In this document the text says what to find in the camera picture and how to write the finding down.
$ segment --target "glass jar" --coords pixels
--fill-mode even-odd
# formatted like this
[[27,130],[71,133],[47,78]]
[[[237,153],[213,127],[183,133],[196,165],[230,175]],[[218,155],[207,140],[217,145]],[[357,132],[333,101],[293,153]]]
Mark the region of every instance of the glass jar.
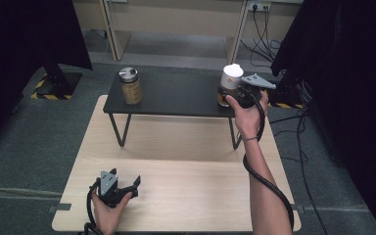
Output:
[[142,101],[142,87],[140,86],[137,70],[125,68],[118,73],[121,81],[121,90],[128,105],[135,105]]

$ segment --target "gray carpet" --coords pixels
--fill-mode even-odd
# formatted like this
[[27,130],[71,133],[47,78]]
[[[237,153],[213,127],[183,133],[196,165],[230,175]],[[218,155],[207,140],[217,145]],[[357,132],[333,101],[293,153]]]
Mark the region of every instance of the gray carpet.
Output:
[[[45,73],[38,70],[25,88],[18,111],[0,130],[0,234],[60,234],[51,228],[57,205],[84,136],[97,98],[108,94],[115,72],[125,65],[93,64],[81,71],[72,98],[64,101],[31,99]],[[221,75],[220,70],[194,70],[138,66],[139,71],[166,71],[197,75]],[[298,110],[269,108],[269,120],[293,117]],[[296,234],[323,234],[308,198],[299,158],[296,129],[299,119],[271,125],[280,156],[300,209],[302,229]],[[334,163],[316,124],[307,117],[301,134],[307,155],[308,188],[329,234],[376,234],[376,221],[365,206],[345,168]]]

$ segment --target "table leg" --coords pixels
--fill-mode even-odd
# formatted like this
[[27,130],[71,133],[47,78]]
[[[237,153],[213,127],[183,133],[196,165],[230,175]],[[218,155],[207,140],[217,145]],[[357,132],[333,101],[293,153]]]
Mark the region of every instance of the table leg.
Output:
[[120,134],[118,133],[118,126],[116,125],[115,117],[113,114],[109,114],[109,118],[111,119],[113,129],[115,130],[116,138],[118,141],[118,144],[123,147],[124,142],[126,141],[126,136],[127,136],[127,129],[129,128],[130,124],[130,118],[132,117],[132,114],[127,115],[127,121],[126,121],[126,126],[124,127],[124,132],[123,132],[123,139],[120,138]]
[[236,138],[235,138],[235,135],[234,135],[234,128],[233,128],[233,121],[231,120],[231,117],[228,118],[228,123],[230,124],[231,141],[233,142],[233,148],[237,149],[240,145],[242,138],[240,136],[239,139],[236,142]]

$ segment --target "power outlet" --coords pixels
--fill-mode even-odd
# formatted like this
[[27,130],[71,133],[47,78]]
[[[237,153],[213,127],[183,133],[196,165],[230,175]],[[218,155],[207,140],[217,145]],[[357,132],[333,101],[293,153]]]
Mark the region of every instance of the power outlet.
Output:
[[258,12],[268,12],[270,11],[271,2],[266,1],[250,1],[249,11],[253,11],[253,6],[258,6]]

